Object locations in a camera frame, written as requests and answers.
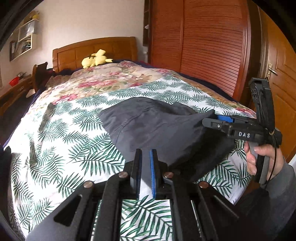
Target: bedside table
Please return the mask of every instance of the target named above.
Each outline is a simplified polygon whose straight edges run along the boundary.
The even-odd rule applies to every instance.
[[[15,86],[7,89],[7,91],[0,96],[0,116],[3,115],[9,106],[30,89],[33,89],[31,74],[22,78]]]

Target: gray fabric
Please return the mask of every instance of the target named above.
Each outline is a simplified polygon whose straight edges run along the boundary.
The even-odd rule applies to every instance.
[[[237,205],[270,240],[274,240],[296,208],[296,176],[293,167],[284,163],[282,170],[266,189],[263,188],[242,197]]]
[[[201,177],[234,148],[234,140],[226,138],[221,132],[207,135],[212,131],[202,125],[202,120],[215,118],[214,110],[196,113],[178,102],[170,105],[136,97],[101,111],[99,117],[126,161],[133,160],[137,148],[156,149],[160,161],[170,168],[180,167],[181,174],[187,178]],[[192,157],[199,152],[204,153],[204,158],[198,160],[201,164],[196,168],[197,159],[192,160]],[[191,160],[190,174],[185,168],[188,160]]]

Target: bed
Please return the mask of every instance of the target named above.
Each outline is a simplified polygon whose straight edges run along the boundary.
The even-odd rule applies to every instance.
[[[55,49],[53,69],[57,73],[65,68],[76,70],[84,57],[100,48],[106,50],[108,58],[132,61],[50,77],[46,90],[31,105],[7,144],[12,150],[8,215],[21,240],[81,183],[105,181],[123,170],[124,158],[100,119],[95,118],[101,110],[145,96],[170,104],[178,101],[196,112],[214,109],[222,115],[255,118],[252,110],[174,71],[134,63],[134,37],[92,39]],[[37,68],[33,79],[37,89],[44,82],[39,71]],[[237,140],[225,159],[200,179],[232,203],[251,180],[243,146],[244,142]],[[123,200],[122,217],[122,241],[172,240],[167,200],[155,201],[149,194],[138,201]]]

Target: pink floral bedding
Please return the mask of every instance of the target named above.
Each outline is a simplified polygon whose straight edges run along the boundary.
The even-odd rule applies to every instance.
[[[222,103],[234,107],[250,117],[256,117],[254,111],[238,103],[231,102],[211,89],[186,79],[172,70],[147,69],[131,61],[122,61],[120,63],[81,69],[74,72],[71,76],[58,75],[56,77],[51,77],[46,85],[47,89],[30,107],[28,113],[34,112],[37,109],[47,108],[50,103],[57,104],[109,91],[139,86],[167,75],[175,76],[201,89]]]

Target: pikachu plush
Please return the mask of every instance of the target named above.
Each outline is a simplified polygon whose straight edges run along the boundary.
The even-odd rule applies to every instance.
[[[98,52],[93,53],[89,57],[84,58],[81,62],[83,68],[86,69],[89,67],[94,67],[100,64],[104,64],[106,62],[112,63],[113,59],[104,56],[105,53],[105,50],[100,49]]]

